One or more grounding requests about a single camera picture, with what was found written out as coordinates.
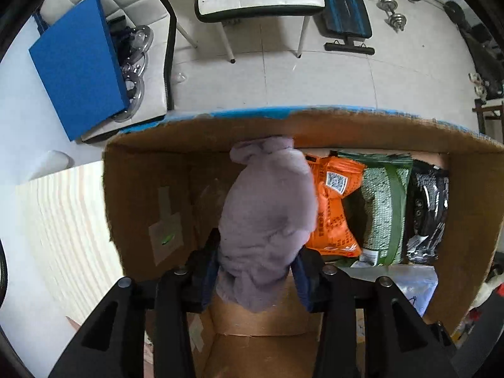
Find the black blue weight bench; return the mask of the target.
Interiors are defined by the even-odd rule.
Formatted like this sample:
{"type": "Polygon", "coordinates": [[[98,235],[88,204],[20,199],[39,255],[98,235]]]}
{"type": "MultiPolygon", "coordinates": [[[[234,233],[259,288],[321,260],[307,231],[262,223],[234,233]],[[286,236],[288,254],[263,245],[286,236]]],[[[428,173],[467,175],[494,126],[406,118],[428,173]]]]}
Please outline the black blue weight bench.
{"type": "Polygon", "coordinates": [[[325,31],[336,38],[324,44],[325,51],[375,54],[375,49],[365,45],[372,37],[372,27],[364,0],[325,0],[321,19],[325,31]]]}

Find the blue flat board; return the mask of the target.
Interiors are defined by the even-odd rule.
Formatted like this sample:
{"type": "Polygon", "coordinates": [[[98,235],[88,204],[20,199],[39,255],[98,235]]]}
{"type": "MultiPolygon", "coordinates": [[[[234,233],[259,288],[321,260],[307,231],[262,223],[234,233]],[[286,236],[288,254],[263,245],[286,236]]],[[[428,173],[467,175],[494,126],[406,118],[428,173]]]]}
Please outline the blue flat board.
{"type": "Polygon", "coordinates": [[[69,140],[129,107],[100,0],[70,9],[29,54],[69,140]]]}

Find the open cardboard box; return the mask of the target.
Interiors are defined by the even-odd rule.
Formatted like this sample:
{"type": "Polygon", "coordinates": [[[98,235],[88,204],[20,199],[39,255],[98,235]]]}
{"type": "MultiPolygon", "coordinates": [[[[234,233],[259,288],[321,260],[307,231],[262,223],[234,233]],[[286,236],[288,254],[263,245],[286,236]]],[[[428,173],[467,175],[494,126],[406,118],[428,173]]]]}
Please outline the open cardboard box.
{"type": "Polygon", "coordinates": [[[503,225],[503,146],[408,116],[322,109],[218,114],[113,138],[108,227],[129,287],[115,377],[454,377],[452,332],[487,277],[503,225]],[[412,156],[449,188],[438,286],[420,315],[390,265],[414,219],[412,156]]]}

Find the green snack bag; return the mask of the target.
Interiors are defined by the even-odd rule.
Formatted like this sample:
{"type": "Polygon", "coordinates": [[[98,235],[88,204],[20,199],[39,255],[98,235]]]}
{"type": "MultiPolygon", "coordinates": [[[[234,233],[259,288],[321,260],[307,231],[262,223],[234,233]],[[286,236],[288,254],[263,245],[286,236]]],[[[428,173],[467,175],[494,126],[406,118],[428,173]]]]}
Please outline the green snack bag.
{"type": "Polygon", "coordinates": [[[410,154],[345,151],[338,151],[337,155],[366,166],[360,186],[366,212],[360,262],[365,266],[400,263],[413,158],[410,154]]]}

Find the blue tissue pack brown bear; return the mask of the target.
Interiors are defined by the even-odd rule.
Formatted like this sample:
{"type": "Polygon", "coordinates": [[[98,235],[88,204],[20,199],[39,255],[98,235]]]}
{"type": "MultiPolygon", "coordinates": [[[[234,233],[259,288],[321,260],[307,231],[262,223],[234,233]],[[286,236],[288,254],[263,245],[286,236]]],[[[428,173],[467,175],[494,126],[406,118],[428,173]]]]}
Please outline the blue tissue pack brown bear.
{"type": "Polygon", "coordinates": [[[421,316],[425,315],[438,285],[435,268],[429,265],[357,266],[342,270],[351,277],[369,282],[378,277],[390,277],[421,316]]]}

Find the orange snack bag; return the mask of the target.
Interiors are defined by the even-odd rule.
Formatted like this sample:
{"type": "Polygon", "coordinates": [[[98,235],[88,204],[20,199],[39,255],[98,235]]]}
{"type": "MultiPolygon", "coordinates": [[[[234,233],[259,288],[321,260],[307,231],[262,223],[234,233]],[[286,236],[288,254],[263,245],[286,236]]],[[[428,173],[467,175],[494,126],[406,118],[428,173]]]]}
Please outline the orange snack bag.
{"type": "Polygon", "coordinates": [[[360,189],[366,166],[338,156],[306,154],[318,201],[316,227],[307,248],[322,256],[357,258],[361,249],[348,227],[342,200],[360,189]]]}

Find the black snack bag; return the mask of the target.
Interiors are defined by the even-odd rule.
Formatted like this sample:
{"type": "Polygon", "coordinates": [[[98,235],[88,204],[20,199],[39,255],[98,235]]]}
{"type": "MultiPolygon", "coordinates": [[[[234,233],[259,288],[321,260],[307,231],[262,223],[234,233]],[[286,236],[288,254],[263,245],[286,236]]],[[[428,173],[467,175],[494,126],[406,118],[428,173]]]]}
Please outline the black snack bag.
{"type": "Polygon", "coordinates": [[[449,209],[449,172],[414,160],[405,214],[404,253],[408,262],[432,265],[438,258],[449,209]]]}

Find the chrome dumbbell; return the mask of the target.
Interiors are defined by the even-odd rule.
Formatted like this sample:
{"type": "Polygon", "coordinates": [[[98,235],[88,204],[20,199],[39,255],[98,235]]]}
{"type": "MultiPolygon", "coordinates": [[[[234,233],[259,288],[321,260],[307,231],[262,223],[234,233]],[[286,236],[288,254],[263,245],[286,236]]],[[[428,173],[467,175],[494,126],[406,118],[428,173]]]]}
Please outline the chrome dumbbell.
{"type": "Polygon", "coordinates": [[[378,0],[377,7],[387,14],[386,23],[396,32],[403,31],[407,24],[407,17],[398,13],[396,0],[378,0]]]}

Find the purple cloth silver dish sponge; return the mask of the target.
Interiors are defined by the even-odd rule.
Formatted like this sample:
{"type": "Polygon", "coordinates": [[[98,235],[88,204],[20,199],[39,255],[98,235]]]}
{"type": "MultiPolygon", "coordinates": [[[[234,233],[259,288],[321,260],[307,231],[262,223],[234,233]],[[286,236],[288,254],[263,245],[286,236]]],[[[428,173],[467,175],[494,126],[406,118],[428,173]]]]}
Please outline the purple cloth silver dish sponge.
{"type": "Polygon", "coordinates": [[[235,144],[244,168],[227,193],[219,221],[217,293],[250,312],[273,306],[289,266],[316,227],[313,174],[290,137],[235,144]]]}

